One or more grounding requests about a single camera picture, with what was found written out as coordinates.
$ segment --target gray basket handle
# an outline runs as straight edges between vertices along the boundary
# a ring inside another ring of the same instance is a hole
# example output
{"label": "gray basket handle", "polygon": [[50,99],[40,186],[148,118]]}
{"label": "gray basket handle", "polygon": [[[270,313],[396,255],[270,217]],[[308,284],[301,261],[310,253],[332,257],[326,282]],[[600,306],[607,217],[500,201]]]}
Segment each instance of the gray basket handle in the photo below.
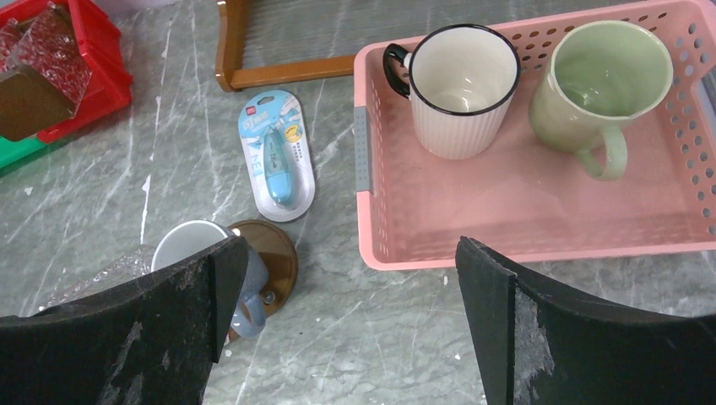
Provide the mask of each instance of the gray basket handle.
{"label": "gray basket handle", "polygon": [[353,109],[355,140],[355,190],[373,192],[371,121],[365,106]]}

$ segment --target black mug handle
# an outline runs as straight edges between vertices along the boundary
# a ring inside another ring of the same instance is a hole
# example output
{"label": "black mug handle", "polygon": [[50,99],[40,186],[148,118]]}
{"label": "black mug handle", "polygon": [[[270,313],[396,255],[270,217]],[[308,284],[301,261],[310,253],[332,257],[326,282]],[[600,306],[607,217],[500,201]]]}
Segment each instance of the black mug handle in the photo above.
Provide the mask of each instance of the black mug handle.
{"label": "black mug handle", "polygon": [[401,66],[405,66],[404,61],[408,53],[408,50],[397,44],[388,45],[385,48],[385,52],[382,53],[382,70],[385,72],[385,78],[388,80],[390,88],[406,99],[410,96],[410,86],[393,70],[390,60],[395,59],[400,62]]}

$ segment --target bubble wrap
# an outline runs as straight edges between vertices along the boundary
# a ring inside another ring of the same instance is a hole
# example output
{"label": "bubble wrap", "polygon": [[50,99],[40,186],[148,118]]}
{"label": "bubble wrap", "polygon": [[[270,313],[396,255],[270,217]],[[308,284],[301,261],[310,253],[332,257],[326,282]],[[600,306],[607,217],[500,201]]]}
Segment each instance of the bubble wrap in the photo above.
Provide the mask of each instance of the bubble wrap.
{"label": "bubble wrap", "polygon": [[79,282],[63,291],[57,291],[52,297],[36,311],[60,305],[65,302],[79,300],[92,294],[97,294],[119,284],[134,280],[151,273],[152,256],[155,253],[153,246],[139,245],[137,249],[116,259],[109,266],[103,268],[93,277]]}
{"label": "bubble wrap", "polygon": [[75,105],[84,97],[92,72],[79,55],[72,26],[48,3],[7,60],[8,69],[29,65]]}
{"label": "bubble wrap", "polygon": [[5,59],[10,55],[20,38],[22,38],[22,32],[18,28],[16,19],[9,19],[0,28],[0,73],[5,72]]}

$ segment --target mug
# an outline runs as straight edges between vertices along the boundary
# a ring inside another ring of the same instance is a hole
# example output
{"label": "mug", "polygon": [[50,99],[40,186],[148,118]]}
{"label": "mug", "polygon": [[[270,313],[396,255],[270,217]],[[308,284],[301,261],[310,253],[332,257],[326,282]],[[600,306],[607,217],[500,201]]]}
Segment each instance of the mug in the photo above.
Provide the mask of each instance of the mug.
{"label": "mug", "polygon": [[[393,59],[408,68],[410,84],[393,70]],[[441,28],[413,52],[390,44],[382,65],[390,87],[412,105],[420,144],[444,159],[471,158],[490,146],[520,74],[510,41],[475,24]]]}
{"label": "mug", "polygon": [[[552,149],[575,154],[594,179],[616,180],[627,167],[621,128],[656,107],[674,67],[664,43],[638,25],[597,21],[557,45],[529,104],[529,125]],[[602,166],[592,150],[605,146]]]}
{"label": "mug", "polygon": [[[231,230],[209,221],[180,224],[170,230],[157,246],[151,271],[180,262],[233,235]],[[254,338],[266,326],[266,312],[259,292],[268,280],[269,271],[258,253],[249,246],[246,277],[231,319],[231,328],[242,338]],[[251,319],[241,310],[242,306],[246,307]]]}

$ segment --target white mug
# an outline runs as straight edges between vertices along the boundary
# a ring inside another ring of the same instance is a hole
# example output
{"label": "white mug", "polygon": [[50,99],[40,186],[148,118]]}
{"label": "white mug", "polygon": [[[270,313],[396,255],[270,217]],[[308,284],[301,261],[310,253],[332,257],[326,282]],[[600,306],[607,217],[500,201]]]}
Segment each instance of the white mug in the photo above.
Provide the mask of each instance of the white mug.
{"label": "white mug", "polygon": [[[231,230],[210,221],[195,220],[180,224],[170,230],[157,245],[151,271],[180,262],[233,235]],[[260,291],[268,281],[266,265],[249,246],[246,277],[231,319],[231,328],[242,338],[254,338],[266,326],[266,312]],[[242,306],[246,307],[250,319],[244,315]]]}
{"label": "white mug", "polygon": [[[391,59],[408,68],[410,84],[396,74]],[[441,28],[412,53],[390,44],[382,64],[390,87],[412,104],[418,140],[445,159],[471,158],[490,146],[520,74],[510,41],[476,24]]]}

